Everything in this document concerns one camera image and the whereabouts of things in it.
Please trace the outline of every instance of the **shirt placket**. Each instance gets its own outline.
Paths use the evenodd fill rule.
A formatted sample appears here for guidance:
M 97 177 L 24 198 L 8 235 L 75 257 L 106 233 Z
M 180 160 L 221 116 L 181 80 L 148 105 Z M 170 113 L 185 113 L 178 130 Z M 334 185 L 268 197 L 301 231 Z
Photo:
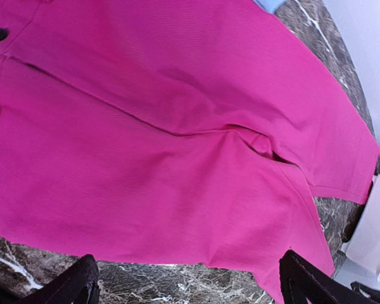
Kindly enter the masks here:
M 11 57 L 8 46 L 32 22 L 40 3 L 36 0 L 0 0 L 0 71 L 4 61 Z

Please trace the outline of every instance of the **white wall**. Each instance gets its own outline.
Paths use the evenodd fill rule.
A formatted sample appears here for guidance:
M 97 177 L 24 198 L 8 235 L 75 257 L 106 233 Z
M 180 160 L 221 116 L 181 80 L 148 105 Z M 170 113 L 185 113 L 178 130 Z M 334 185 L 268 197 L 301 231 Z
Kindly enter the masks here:
M 380 145 L 380 0 L 323 1 L 356 67 Z

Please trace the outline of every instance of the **gray marble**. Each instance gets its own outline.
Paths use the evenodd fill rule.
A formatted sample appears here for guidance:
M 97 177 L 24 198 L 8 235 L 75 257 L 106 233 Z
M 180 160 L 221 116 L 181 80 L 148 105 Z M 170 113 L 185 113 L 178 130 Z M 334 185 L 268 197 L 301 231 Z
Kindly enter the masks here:
M 339 81 L 373 132 L 371 117 L 345 44 L 321 0 L 289 0 L 277 17 L 303 41 Z M 340 199 L 315 198 L 335 264 L 362 209 Z M 69 267 L 76 257 L 28 248 L 0 238 L 0 284 L 27 295 Z M 252 275 L 203 265 L 139 265 L 99 262 L 100 303 L 233 303 L 268 304 L 270 296 Z

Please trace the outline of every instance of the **pink polo shirt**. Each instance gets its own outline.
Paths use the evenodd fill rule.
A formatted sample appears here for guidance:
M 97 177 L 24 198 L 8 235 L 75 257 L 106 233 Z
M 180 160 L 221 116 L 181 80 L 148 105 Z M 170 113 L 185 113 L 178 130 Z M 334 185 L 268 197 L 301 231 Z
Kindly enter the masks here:
M 332 273 L 312 196 L 364 203 L 379 148 L 276 17 L 250 0 L 0 0 L 0 29 L 0 236 L 247 270 L 278 303 L 289 248 Z

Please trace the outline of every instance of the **white vein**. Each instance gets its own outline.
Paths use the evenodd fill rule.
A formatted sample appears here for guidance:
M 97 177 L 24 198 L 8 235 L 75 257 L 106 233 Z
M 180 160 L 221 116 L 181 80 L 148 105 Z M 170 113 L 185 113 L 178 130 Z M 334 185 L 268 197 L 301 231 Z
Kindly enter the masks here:
M 266 295 L 266 291 L 264 291 L 264 292 L 262 293 L 262 295 L 261 295 L 259 298 L 256 299 L 255 303 L 256 303 L 256 304 L 259 303 L 260 300 L 261 300 L 265 295 Z
M 1 256 L 0 256 L 0 262 L 7 265 L 11 269 L 13 269 L 14 272 L 17 272 L 26 278 L 26 280 L 28 281 L 28 286 L 25 286 L 25 289 L 27 291 L 30 291 L 33 288 L 41 289 L 43 287 L 41 284 L 38 284 L 35 281 L 34 277 L 28 272 L 27 269 L 25 269 L 20 263 L 18 263 L 15 260 L 15 257 L 13 254 L 7 254 L 6 256 L 11 259 L 11 262 L 3 259 Z
M 301 9 L 301 11 L 303 12 L 303 14 L 306 16 L 307 18 L 307 21 L 308 21 L 308 24 L 312 23 L 314 25 L 314 27 L 318 30 L 319 34 L 321 35 L 321 37 L 323 38 L 323 40 L 325 41 L 326 45 L 327 45 L 327 51 L 328 52 L 334 52 L 333 48 L 331 47 L 327 37 L 325 37 L 323 31 L 321 30 L 319 24 L 318 24 L 318 21 L 315 20 L 314 18 L 312 18 L 310 16 L 310 14 L 308 14 L 308 12 L 306 11 L 306 9 L 301 5 L 300 1 L 299 0 L 294 0 L 296 1 L 298 7 Z
M 181 290 L 181 291 L 185 291 L 187 288 L 185 287 L 185 285 L 184 284 L 182 284 L 182 283 L 177 283 L 177 287 L 179 287 L 179 289 Z
M 345 78 L 343 76 L 339 78 L 339 82 L 342 84 L 342 86 L 349 89 L 348 84 L 346 83 Z
M 151 301 L 163 301 L 163 302 L 169 302 L 172 299 L 171 296 L 162 296 L 161 298 L 153 298 Z

